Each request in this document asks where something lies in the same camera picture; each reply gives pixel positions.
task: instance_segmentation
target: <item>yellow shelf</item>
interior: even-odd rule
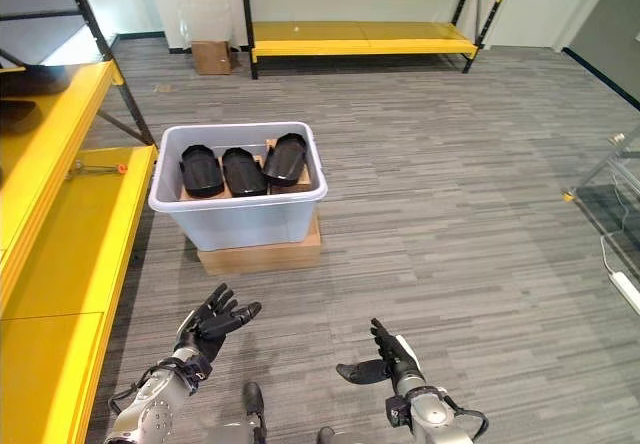
[[[264,56],[446,54],[476,46],[449,23],[256,22],[253,59]]]
[[[84,442],[156,155],[78,154],[128,170],[65,181],[42,226],[1,323],[2,442]]]
[[[115,78],[112,62],[70,67],[72,81],[60,94],[33,100],[43,121],[24,134],[0,138],[0,312],[4,312],[49,207]]]
[[[3,443],[84,442],[78,396],[87,395],[101,320],[98,313],[0,322]]]

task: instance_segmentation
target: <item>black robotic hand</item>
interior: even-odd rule
[[[227,334],[247,324],[262,309],[259,302],[236,309],[238,301],[232,297],[233,291],[226,284],[218,286],[180,326],[174,350],[191,347],[213,362]]]
[[[400,344],[395,336],[377,319],[372,319],[371,334],[378,344],[378,354],[382,359],[359,362],[358,364],[338,364],[336,371],[353,384],[373,384],[391,378],[393,387],[407,373],[421,376],[418,364]]]

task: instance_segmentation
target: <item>silver robotic arm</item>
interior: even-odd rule
[[[131,388],[112,396],[109,406],[118,414],[105,444],[161,444],[171,433],[173,417],[199,383],[212,371],[226,335],[253,319],[262,306],[253,302],[235,309],[233,291],[219,286],[178,329],[170,357],[150,367]],[[129,406],[121,410],[117,401],[137,391]]]

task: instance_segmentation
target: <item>black cable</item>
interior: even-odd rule
[[[464,415],[464,416],[472,416],[472,417],[477,417],[478,419],[482,419],[482,424],[480,424],[480,428],[476,431],[474,436],[471,438],[473,442],[476,442],[476,439],[482,436],[485,432],[487,432],[487,429],[489,429],[489,419],[487,419],[487,416],[485,416],[482,412],[474,411],[472,409],[464,409],[463,407],[458,406],[453,401],[453,399],[451,399],[451,396],[444,396],[444,402],[446,402],[449,405],[449,407],[453,409],[454,417]]]
[[[175,372],[176,370],[175,367],[171,367],[171,365],[165,364],[164,360],[160,361],[158,364],[151,366],[149,369],[144,371],[144,373],[142,374],[142,377],[138,379],[136,382],[131,383],[131,386],[129,387],[129,389],[126,389],[121,392],[117,392],[113,396],[111,396],[109,399],[107,399],[107,405],[115,413],[116,416],[122,412],[122,409],[120,409],[120,406],[118,406],[116,401],[121,401],[122,399],[126,399],[131,394],[136,392],[138,389],[140,389],[142,386],[145,385],[145,383],[151,377],[151,374],[153,374],[154,372],[160,369],[164,369],[165,371],[172,371],[172,372]]]

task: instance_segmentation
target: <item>storage bin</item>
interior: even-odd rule
[[[295,132],[307,141],[311,190],[290,194],[180,201],[182,152],[204,144],[216,156],[242,147],[266,158],[267,139]],[[169,214],[201,251],[300,242],[307,236],[316,203],[327,194],[313,133],[302,122],[175,126],[162,135],[149,205]]]

